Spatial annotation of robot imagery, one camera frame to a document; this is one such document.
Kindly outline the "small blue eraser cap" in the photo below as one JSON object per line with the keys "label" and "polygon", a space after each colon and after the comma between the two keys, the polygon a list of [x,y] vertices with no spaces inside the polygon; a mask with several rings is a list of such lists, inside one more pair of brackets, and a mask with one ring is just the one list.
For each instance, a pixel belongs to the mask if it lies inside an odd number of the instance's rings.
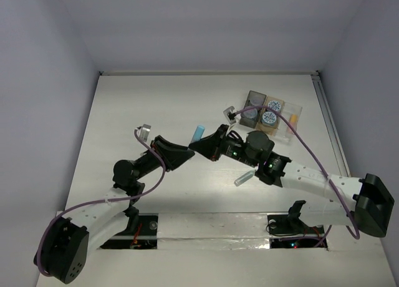
{"label": "small blue eraser cap", "polygon": [[204,131],[205,131],[205,127],[202,126],[202,125],[198,125],[198,126],[196,127],[195,132],[194,132],[194,135],[201,135],[201,137],[202,137],[203,134],[204,134]]}

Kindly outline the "teal pencil-shaped case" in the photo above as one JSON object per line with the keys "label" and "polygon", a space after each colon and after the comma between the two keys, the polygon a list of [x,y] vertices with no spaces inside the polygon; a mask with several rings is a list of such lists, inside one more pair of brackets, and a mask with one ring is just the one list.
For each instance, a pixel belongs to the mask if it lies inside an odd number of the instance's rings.
{"label": "teal pencil-shaped case", "polygon": [[241,175],[239,178],[235,179],[234,185],[236,187],[242,185],[243,183],[250,180],[254,176],[254,174],[255,174],[254,170],[250,170],[250,171],[246,172],[245,174]]}

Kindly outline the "wooden bin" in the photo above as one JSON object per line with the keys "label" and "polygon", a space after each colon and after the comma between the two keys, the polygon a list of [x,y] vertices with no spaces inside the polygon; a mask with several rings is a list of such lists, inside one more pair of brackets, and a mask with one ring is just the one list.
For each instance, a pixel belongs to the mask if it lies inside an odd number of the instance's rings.
{"label": "wooden bin", "polygon": [[271,110],[261,109],[256,130],[272,135],[278,128],[279,117],[276,112],[281,113],[285,102],[281,99],[267,96],[264,105]]}

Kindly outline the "clear plastic bin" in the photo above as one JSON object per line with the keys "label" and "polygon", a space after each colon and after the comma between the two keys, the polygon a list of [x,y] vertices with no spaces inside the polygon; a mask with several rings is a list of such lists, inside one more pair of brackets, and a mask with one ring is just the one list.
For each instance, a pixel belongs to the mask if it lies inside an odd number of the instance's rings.
{"label": "clear plastic bin", "polygon": [[[281,115],[289,122],[289,124],[296,130],[300,119],[302,107],[296,104],[285,102],[281,110]],[[289,144],[293,137],[295,137],[292,129],[279,117],[278,126],[274,133],[274,137],[286,144]]]}

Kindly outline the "orange pencil-shaped case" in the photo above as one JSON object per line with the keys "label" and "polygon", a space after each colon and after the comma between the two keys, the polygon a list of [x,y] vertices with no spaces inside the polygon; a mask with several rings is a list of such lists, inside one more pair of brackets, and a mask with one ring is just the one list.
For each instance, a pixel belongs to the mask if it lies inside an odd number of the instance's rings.
{"label": "orange pencil-shaped case", "polygon": [[289,118],[289,125],[287,126],[287,132],[291,135],[294,135],[294,132],[297,129],[297,122],[299,116],[297,114],[291,114]]}

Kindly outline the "blue pencil-shaped case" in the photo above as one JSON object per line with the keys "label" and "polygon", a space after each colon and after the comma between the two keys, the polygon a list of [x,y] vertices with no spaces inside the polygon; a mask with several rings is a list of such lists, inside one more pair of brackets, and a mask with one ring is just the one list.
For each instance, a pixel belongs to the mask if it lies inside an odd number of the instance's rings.
{"label": "blue pencil-shaped case", "polygon": [[201,139],[201,135],[194,135],[191,139],[191,142],[197,142]]}

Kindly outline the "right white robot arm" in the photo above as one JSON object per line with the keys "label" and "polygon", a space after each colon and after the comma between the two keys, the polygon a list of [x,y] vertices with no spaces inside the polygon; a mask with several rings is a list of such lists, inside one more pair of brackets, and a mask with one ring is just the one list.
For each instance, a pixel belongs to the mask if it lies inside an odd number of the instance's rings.
{"label": "right white robot arm", "polygon": [[327,200],[321,212],[296,210],[287,225],[301,232],[309,225],[356,225],[364,234],[383,238],[387,234],[394,199],[382,180],[373,174],[364,178],[325,175],[273,151],[274,142],[261,131],[245,139],[228,135],[228,125],[190,143],[189,148],[215,162],[225,155],[256,168],[255,176],[266,185],[302,190]]}

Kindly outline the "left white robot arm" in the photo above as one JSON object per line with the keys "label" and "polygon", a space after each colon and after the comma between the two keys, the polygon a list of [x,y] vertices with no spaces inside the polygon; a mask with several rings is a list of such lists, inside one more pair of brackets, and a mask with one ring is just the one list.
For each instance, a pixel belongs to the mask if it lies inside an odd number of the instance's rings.
{"label": "left white robot arm", "polygon": [[39,242],[34,264],[39,272],[69,284],[80,275],[88,253],[118,232],[138,226],[134,203],[148,191],[139,180],[160,168],[175,170],[194,156],[187,146],[157,136],[136,160],[119,160],[113,167],[113,187],[100,200],[70,207],[53,218]]}

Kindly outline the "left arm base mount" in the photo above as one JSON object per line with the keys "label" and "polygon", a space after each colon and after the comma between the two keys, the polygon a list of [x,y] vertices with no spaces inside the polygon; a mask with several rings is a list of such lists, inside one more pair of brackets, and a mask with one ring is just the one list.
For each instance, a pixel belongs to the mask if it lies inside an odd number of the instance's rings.
{"label": "left arm base mount", "polygon": [[126,229],[107,240],[102,250],[155,250],[157,249],[158,214],[140,213],[135,207],[126,212]]}

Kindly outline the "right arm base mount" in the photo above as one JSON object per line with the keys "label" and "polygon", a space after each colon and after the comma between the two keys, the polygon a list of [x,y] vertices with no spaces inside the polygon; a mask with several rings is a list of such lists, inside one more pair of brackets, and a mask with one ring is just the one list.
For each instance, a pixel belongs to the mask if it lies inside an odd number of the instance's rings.
{"label": "right arm base mount", "polygon": [[300,220],[305,200],[295,201],[283,214],[267,216],[266,232],[270,235],[271,249],[327,248],[320,240],[325,235],[323,226],[308,226]]}

